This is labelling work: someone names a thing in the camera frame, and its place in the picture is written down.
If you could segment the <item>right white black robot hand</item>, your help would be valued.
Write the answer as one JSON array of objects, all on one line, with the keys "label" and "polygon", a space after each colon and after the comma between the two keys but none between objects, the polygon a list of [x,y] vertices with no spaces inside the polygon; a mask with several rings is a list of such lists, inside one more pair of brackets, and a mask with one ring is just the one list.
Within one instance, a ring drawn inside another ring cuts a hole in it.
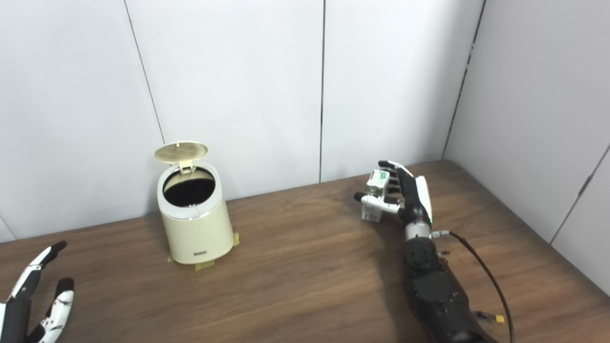
[{"label": "right white black robot hand", "polygon": [[400,163],[380,160],[373,176],[381,176],[381,187],[373,192],[357,192],[354,199],[375,212],[396,213],[404,224],[433,224],[427,180],[414,176]]}]

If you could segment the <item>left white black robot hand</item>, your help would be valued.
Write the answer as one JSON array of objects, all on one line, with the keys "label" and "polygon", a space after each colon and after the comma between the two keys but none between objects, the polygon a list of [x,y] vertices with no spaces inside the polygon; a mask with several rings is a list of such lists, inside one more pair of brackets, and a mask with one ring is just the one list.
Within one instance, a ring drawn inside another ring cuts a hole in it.
[{"label": "left white black robot hand", "polygon": [[0,304],[0,333],[3,343],[55,343],[71,313],[75,284],[72,278],[62,278],[57,283],[54,300],[40,323],[28,332],[32,308],[31,297],[39,286],[43,269],[57,258],[67,247],[67,241],[60,241],[34,258],[24,269],[7,301]]}]

